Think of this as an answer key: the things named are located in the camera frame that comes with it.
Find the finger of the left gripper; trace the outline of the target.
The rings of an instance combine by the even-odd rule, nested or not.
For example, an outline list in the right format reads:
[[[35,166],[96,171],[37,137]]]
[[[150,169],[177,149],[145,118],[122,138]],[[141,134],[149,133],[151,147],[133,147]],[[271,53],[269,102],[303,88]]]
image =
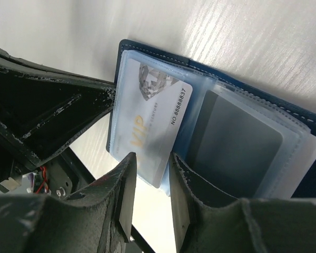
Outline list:
[[[114,83],[12,57],[0,48],[0,164],[36,168],[114,105]]]

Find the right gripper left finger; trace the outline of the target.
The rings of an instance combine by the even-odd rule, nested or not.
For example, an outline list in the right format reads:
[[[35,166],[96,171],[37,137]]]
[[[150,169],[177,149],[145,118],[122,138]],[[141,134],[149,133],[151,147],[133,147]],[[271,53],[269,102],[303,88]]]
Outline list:
[[[0,252],[124,252],[130,241],[136,155],[60,200],[0,194]]]

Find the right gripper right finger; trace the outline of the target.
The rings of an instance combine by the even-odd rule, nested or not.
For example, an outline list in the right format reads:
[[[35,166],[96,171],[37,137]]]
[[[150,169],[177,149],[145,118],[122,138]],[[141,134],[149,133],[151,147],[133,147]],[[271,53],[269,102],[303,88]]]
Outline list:
[[[169,163],[177,252],[316,252],[316,198],[238,199]]]

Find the blue leather card holder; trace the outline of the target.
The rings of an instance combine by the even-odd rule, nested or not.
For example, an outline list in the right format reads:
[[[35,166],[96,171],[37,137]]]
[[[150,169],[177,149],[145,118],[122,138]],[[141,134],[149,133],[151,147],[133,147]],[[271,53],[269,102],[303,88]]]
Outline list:
[[[170,193],[171,152],[232,198],[316,198],[316,114],[189,58],[119,44],[107,150]]]

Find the white credit card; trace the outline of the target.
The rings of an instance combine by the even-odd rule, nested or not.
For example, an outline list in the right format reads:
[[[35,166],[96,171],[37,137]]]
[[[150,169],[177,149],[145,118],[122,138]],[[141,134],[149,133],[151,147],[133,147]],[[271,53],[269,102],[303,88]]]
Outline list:
[[[112,118],[110,153],[137,155],[137,172],[158,188],[193,88],[187,74],[165,63],[127,56]]]

